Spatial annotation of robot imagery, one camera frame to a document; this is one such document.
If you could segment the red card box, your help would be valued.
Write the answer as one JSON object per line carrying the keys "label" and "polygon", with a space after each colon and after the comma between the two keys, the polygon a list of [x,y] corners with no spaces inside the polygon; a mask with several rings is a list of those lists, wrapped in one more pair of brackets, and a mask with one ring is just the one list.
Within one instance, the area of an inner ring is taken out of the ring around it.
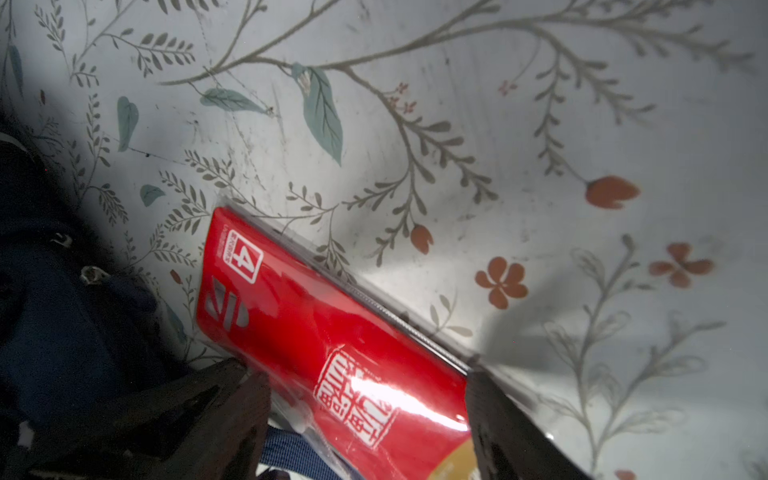
{"label": "red card box", "polygon": [[226,207],[209,227],[197,322],[267,373],[293,428],[345,472],[478,477],[465,377]]}

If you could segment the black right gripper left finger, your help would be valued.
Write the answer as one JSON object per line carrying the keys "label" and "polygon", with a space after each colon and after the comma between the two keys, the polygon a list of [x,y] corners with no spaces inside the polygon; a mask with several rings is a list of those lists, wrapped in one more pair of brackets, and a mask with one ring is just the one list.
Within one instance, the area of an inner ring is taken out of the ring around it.
{"label": "black right gripper left finger", "polygon": [[20,425],[4,479],[255,479],[271,388],[236,359],[48,426]]}

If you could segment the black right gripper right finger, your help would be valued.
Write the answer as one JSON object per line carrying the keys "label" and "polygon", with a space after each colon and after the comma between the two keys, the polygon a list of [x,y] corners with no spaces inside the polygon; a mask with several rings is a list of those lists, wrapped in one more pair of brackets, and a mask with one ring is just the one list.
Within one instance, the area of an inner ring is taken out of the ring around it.
{"label": "black right gripper right finger", "polygon": [[468,373],[465,401],[482,479],[590,479],[487,372]]}

